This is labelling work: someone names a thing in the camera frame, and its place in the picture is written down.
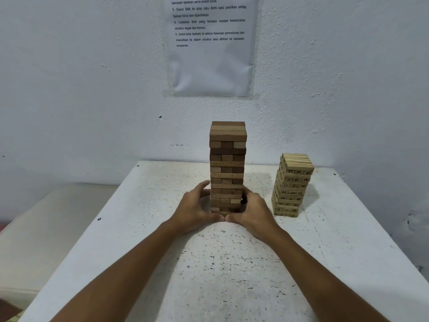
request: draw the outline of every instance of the paper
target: paper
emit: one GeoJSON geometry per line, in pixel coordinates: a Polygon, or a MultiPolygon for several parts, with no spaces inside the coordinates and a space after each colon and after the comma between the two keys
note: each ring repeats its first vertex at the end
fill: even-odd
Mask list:
{"type": "Polygon", "coordinates": [[[176,96],[250,95],[258,0],[164,0],[176,96]]]}

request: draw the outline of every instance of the beige cushion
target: beige cushion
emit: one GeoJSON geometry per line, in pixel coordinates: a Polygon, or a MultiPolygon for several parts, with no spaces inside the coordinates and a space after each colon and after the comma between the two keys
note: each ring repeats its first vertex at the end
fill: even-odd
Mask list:
{"type": "Polygon", "coordinates": [[[0,233],[0,298],[26,309],[116,189],[67,185],[10,223],[0,233]]]}

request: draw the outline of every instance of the white surface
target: white surface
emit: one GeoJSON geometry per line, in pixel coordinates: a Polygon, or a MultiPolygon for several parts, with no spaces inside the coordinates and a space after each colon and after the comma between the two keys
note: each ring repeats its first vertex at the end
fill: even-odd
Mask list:
{"type": "Polygon", "coordinates": [[[261,5],[255,97],[232,100],[163,96],[160,0],[0,0],[0,219],[140,159],[207,161],[232,119],[248,163],[335,168],[429,272],[429,0],[261,5]]]}
{"type": "Polygon", "coordinates": [[[174,94],[250,96],[258,0],[163,1],[174,94]]]}
{"type": "MultiPolygon", "coordinates": [[[[209,177],[205,163],[137,164],[20,322],[47,322],[78,291],[171,216],[209,177]]],[[[277,166],[246,165],[270,203],[277,166]]],[[[276,217],[297,242],[392,322],[427,321],[429,284],[335,170],[316,169],[298,218],[276,217]]],[[[314,321],[274,252],[227,222],[176,241],[133,308],[134,321],[314,321]]]]}
{"type": "Polygon", "coordinates": [[[67,185],[10,223],[0,233],[0,298],[26,309],[116,189],[67,185]]]}

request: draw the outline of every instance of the white wall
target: white wall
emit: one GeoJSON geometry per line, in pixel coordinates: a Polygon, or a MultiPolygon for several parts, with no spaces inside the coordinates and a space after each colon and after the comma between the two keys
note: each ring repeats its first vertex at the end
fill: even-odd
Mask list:
{"type": "Polygon", "coordinates": [[[211,120],[245,120],[249,163],[336,168],[429,271],[429,0],[263,0],[252,100],[163,97],[159,9],[0,0],[0,220],[141,158],[207,161],[211,120]]]}

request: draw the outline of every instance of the forearm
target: forearm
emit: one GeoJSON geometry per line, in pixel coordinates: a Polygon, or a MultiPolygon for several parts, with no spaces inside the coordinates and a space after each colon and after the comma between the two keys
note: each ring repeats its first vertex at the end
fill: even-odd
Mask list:
{"type": "Polygon", "coordinates": [[[282,260],[321,322],[387,321],[281,228],[271,233],[267,243],[282,260]]]}
{"type": "Polygon", "coordinates": [[[171,223],[162,223],[83,288],[51,321],[124,321],[178,235],[171,223]]]}

